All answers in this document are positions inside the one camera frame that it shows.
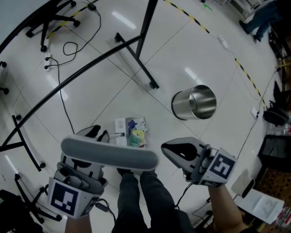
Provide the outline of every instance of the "metal bucket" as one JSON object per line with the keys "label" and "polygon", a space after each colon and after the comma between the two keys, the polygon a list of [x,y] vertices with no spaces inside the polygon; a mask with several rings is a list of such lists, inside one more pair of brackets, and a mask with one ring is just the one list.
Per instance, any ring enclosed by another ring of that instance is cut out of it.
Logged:
{"label": "metal bucket", "polygon": [[198,85],[176,93],[171,101],[171,108],[178,119],[205,120],[214,114],[217,99],[208,86]]}

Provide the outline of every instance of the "metal frame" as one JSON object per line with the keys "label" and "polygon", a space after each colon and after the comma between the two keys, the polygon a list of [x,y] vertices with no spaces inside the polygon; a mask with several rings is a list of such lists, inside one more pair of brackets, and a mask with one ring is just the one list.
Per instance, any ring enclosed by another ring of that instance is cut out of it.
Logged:
{"label": "metal frame", "polygon": [[[20,133],[20,128],[25,124],[25,122],[43,105],[45,104],[51,97],[53,97],[57,92],[59,92],[61,89],[63,89],[66,85],[68,85],[70,82],[72,82],[74,79],[76,79],[78,76],[80,76],[82,73],[86,72],[87,70],[89,70],[90,68],[92,68],[94,65],[98,64],[99,62],[103,61],[104,59],[108,58],[109,56],[111,56],[112,54],[122,50],[123,48],[127,48],[129,50],[129,52],[132,54],[132,56],[135,58],[135,60],[137,61],[137,63],[140,65],[140,67],[142,68],[142,70],[146,73],[146,75],[149,77],[150,79],[150,86],[155,89],[155,88],[159,88],[159,85],[156,83],[156,81],[153,79],[152,75],[149,73],[149,71],[146,69],[146,67],[143,65],[143,63],[140,61],[139,57],[140,57],[140,53],[142,51],[142,47],[143,44],[145,42],[146,39],[146,34],[147,31],[149,29],[150,23],[151,23],[151,19],[153,17],[156,5],[157,5],[158,0],[149,0],[146,12],[145,12],[145,18],[143,21],[143,25],[141,28],[141,32],[140,35],[125,41],[122,36],[117,33],[115,36],[115,40],[116,41],[121,41],[122,44],[119,46],[116,46],[115,48],[109,50],[108,52],[102,54],[101,56],[99,56],[98,58],[94,59],[93,61],[91,61],[90,63],[88,63],[87,65],[85,65],[84,67],[82,67],[81,69],[79,69],[78,71],[76,71],[74,74],[72,74],[70,77],[68,77],[66,80],[64,80],[62,83],[60,83],[60,85],[58,85],[56,88],[54,88],[49,94],[47,94],[40,102],[38,102],[24,117],[23,119],[16,124],[15,128],[12,130],[12,132],[9,134],[9,136],[5,139],[4,143],[2,144],[2,146],[0,147],[0,152],[2,151],[6,151],[9,149],[13,149],[16,147],[20,147],[22,146],[20,143],[14,145],[14,144],[10,144],[7,145],[8,142],[12,139],[12,137],[18,133]],[[138,42],[138,46],[137,46],[137,50],[136,53],[133,52],[133,50],[130,48],[130,45]],[[33,158],[33,156],[31,154],[29,154],[29,156],[31,157],[33,163],[35,164],[36,168],[39,170],[40,166],[36,163],[35,159]]]}

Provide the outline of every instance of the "white tile floor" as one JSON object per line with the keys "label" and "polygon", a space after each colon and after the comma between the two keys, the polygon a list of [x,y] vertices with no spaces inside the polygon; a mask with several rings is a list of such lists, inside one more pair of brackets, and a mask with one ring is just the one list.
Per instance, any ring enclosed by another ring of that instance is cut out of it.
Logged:
{"label": "white tile floor", "polygon": [[[122,50],[74,80],[62,93],[76,132],[99,124],[112,133],[115,118],[145,117],[150,128],[147,147],[161,158],[156,172],[174,200],[178,200],[187,183],[182,171],[162,155],[160,145],[173,138],[193,136],[238,156],[254,122],[250,108],[258,107],[259,97],[233,59],[239,59],[261,93],[274,71],[276,59],[267,37],[255,44],[251,36],[242,31],[238,25],[240,16],[230,5],[222,7],[216,0],[207,0],[209,9],[199,0],[169,1],[194,16],[211,35],[185,14],[159,0],[141,54],[141,61],[160,85],[158,90],[149,87],[146,75],[128,51]],[[96,6],[102,17],[101,30],[73,62],[60,68],[61,81],[116,46],[116,32],[120,32],[125,39],[138,35],[147,2],[148,0],[98,1]],[[84,5],[82,0],[77,0],[77,6],[65,10],[65,14],[71,15]],[[126,23],[114,15],[125,17]],[[76,19],[81,21],[78,28],[67,23],[49,40],[49,49],[60,63],[71,58],[63,54],[65,42],[77,42],[80,48],[99,26],[98,15],[88,10],[79,13]],[[59,22],[54,22],[50,31],[58,24]],[[222,47],[216,39],[218,35],[226,39],[229,50],[233,53]],[[7,96],[0,93],[0,144],[14,128],[11,115],[24,116],[58,85],[57,68],[50,72],[43,70],[44,54],[39,50],[39,41],[40,33],[29,39],[25,36],[25,31],[22,31],[0,56],[0,60],[8,64],[6,69],[0,70],[0,85],[10,89]],[[66,47],[67,52],[73,52],[74,49],[73,45]],[[273,79],[280,84],[277,76]],[[176,119],[170,107],[172,96],[197,84],[208,85],[214,91],[218,102],[215,115],[204,121],[183,122]],[[265,101],[272,98],[272,86],[266,92]],[[39,187],[46,185],[48,177],[54,174],[56,163],[60,160],[60,142],[65,136],[72,134],[59,94],[26,122],[24,131],[31,141],[36,159],[44,161],[47,168],[38,173],[24,148],[0,153],[0,189],[18,194],[14,183],[15,170],[9,165],[13,163],[14,168],[22,174],[30,196],[36,194]],[[245,168],[252,176],[258,173],[260,162],[257,153],[264,134],[264,122],[260,118],[242,150],[237,167],[227,184],[228,188]],[[15,136],[11,142],[17,140],[18,136]],[[106,167],[104,172],[109,185],[102,197],[108,200],[117,215],[120,176],[114,168]],[[193,223],[199,219],[192,212],[204,205],[208,196],[206,187],[192,186],[181,201],[181,209],[189,214]],[[46,199],[45,195],[42,196],[40,204],[46,206]],[[140,206],[146,224],[150,226],[143,195]],[[198,215],[203,216],[206,210],[207,206]],[[112,217],[98,209],[92,210],[91,222],[100,233],[109,233],[113,227]],[[43,226],[46,232],[63,232],[65,219],[60,223],[46,219]]]}

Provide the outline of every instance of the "shoe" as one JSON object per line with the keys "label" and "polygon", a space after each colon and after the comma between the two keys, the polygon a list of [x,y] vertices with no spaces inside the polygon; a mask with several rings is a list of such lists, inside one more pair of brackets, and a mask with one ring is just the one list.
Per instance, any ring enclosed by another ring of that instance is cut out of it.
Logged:
{"label": "shoe", "polygon": [[256,41],[259,41],[259,42],[261,42],[261,39],[260,39],[260,38],[258,38],[256,34],[253,36],[253,38],[254,38]]}
{"label": "shoe", "polygon": [[117,168],[117,171],[121,176],[123,176],[125,173],[133,174],[132,171],[130,171],[129,169]]}
{"label": "shoe", "polygon": [[241,25],[242,29],[246,32],[246,34],[250,34],[246,29],[246,24],[242,20],[239,20],[239,24]]}

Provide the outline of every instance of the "caster wheel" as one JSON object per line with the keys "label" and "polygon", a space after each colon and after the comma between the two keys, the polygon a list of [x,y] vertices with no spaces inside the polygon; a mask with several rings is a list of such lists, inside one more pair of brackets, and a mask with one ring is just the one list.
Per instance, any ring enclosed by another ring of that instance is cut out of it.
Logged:
{"label": "caster wheel", "polygon": [[80,21],[75,21],[75,22],[73,23],[73,26],[78,27],[80,24],[81,24]]}
{"label": "caster wheel", "polygon": [[29,38],[31,38],[31,37],[33,37],[33,33],[32,32],[27,32],[26,33],[26,36],[29,37]]}
{"label": "caster wheel", "polygon": [[115,36],[114,39],[115,39],[115,42],[120,42],[120,39],[117,36]]}
{"label": "caster wheel", "polygon": [[47,48],[47,46],[41,46],[41,52],[46,52],[46,50],[47,50],[48,48]]}
{"label": "caster wheel", "polygon": [[45,168],[47,165],[43,162],[40,164],[40,168]]}

